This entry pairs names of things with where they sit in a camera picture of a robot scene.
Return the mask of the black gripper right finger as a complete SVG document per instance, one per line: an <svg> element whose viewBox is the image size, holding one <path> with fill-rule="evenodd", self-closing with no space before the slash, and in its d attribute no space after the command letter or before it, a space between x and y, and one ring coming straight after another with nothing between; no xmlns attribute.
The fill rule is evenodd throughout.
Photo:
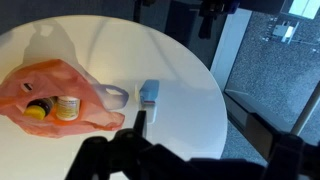
<svg viewBox="0 0 320 180"><path fill-rule="evenodd" d="M248 140L268 161L261 180L320 180L320 145L279 131L257 113L248 115Z"/></svg>

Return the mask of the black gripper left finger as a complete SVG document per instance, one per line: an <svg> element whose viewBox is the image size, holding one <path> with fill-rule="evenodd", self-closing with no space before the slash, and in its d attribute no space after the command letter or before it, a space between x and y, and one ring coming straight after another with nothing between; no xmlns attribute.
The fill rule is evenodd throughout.
<svg viewBox="0 0 320 180"><path fill-rule="evenodd" d="M147 112L137 113L132 128L119 130L112 140L87 138L65 180L109 180L122 172L129 180L175 180L186 177L186 163L160 144L145 139Z"/></svg>

